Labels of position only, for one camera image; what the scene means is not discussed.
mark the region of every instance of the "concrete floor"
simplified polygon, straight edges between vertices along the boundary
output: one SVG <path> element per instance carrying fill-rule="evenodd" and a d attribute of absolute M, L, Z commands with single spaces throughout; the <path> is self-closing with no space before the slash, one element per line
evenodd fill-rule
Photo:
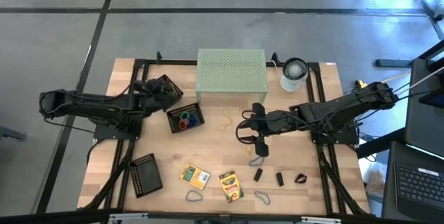
<path fill-rule="evenodd" d="M 427 1 L 436 12 L 442 8 L 441 0 Z M 0 0 L 0 7 L 102 5 L 103 0 Z M 421 5 L 416 0 L 112 0 L 111 7 L 387 9 Z M 38 95 L 75 87 L 97 19 L 96 14 L 0 14 L 0 126 L 28 133 L 23 142 L 0 141 L 0 216 L 32 210 L 60 130 L 43 122 Z M 268 57 L 277 52 L 281 60 L 296 56 L 336 62 L 343 91 L 348 91 L 356 79 L 372 82 L 408 71 L 377 69 L 374 59 L 413 59 L 438 41 L 431 22 L 423 16 L 108 15 L 85 91 L 105 92 L 115 58 L 154 58 L 156 51 L 164 58 L 195 58 L 198 48 L 265 49 Z M 397 88 L 408 80 L 400 78 L 389 85 Z M 392 110 L 374 114 L 361 130 L 383 135 L 404 126 L 406 105 L 404 101 Z M 93 127 L 84 119 L 76 119 L 74 125 Z M 91 139 L 88 133 L 72 131 L 50 212 L 75 209 Z M 386 162 L 386 153 L 377 158 Z"/>

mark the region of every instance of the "laptop keyboard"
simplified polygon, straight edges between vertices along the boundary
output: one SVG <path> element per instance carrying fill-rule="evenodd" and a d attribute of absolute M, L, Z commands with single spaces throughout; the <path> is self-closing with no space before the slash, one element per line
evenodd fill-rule
<path fill-rule="evenodd" d="M 444 209 L 444 177 L 396 166 L 398 196 Z"/>

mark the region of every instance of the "wooden table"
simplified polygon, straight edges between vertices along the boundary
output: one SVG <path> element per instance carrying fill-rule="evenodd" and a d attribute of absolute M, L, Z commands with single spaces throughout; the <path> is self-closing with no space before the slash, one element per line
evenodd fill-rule
<path fill-rule="evenodd" d="M 111 74 L 107 95 L 116 95 L 130 82 L 134 59 L 117 58 Z M 321 75 L 327 100 L 342 95 L 339 75 L 334 63 L 320 63 Z M 148 78 L 166 74 L 184 92 L 182 100 L 173 108 L 196 102 L 196 66 L 151 64 Z M 315 99 L 318 101 L 316 79 L 312 74 Z M 286 92 L 280 87 L 280 76 L 274 67 L 267 67 L 268 96 L 264 102 L 267 112 L 288 110 L 290 105 L 308 102 L 305 86 L 297 92 Z M 241 112 L 251 108 L 257 95 L 203 95 L 201 108 L 205 124 L 193 130 L 172 134 L 167 115 L 156 112 L 144 120 L 141 137 L 135 144 L 133 158 L 154 153 L 163 189 L 136 199 L 131 177 L 125 199 L 125 210 L 141 212 L 193 212 L 232 214 L 325 214 L 325 203 L 320 178 L 316 147 L 311 143 L 310 133 L 290 132 L 266 139 L 270 155 L 261 168 L 264 170 L 259 182 L 253 180 L 257 167 L 248 162 L 256 157 L 254 146 L 239 143 L 234 130 L 241 122 Z M 110 176 L 116 140 L 107 140 L 91 153 L 78 206 L 89 203 Z M 360 207 L 369 212 L 366 193 L 359 171 L 356 153 L 345 145 L 336 145 L 336 156 L 341 181 Z M 210 173 L 210 179 L 201 191 L 203 200 L 187 202 L 186 193 L 196 189 L 179 179 L 186 163 Z M 227 203 L 218 176 L 234 170 L 241 181 L 245 197 Z M 279 187 L 275 174 L 281 171 L 284 186 Z M 299 173 L 307 175 L 305 184 L 296 184 Z M 117 205 L 120 181 L 116 183 L 112 206 Z M 254 191 L 264 191 L 271 199 L 265 205 L 254 196 Z M 338 212 L 336 192 L 330 182 L 333 208 Z"/>

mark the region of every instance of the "green mesh cover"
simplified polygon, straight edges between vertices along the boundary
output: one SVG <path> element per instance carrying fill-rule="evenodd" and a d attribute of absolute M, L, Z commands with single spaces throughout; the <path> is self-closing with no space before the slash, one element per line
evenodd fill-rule
<path fill-rule="evenodd" d="M 267 93 L 264 50 L 199 49 L 196 91 Z"/>

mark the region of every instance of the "yellow crayon box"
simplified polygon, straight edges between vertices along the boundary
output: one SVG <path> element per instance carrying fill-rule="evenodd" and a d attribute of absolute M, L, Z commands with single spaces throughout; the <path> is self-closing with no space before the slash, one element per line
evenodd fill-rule
<path fill-rule="evenodd" d="M 237 179 L 234 171 L 220 175 L 219 180 L 221 181 L 222 190 L 227 197 L 228 203 L 231 203 L 233 200 L 238 200 L 244 196 L 241 185 L 239 184 L 239 180 Z"/>
<path fill-rule="evenodd" d="M 195 186 L 196 188 L 203 190 L 205 184 L 207 184 L 209 173 L 204 172 L 195 166 L 186 164 L 185 168 L 180 174 L 180 179 L 188 182 L 189 184 Z"/>

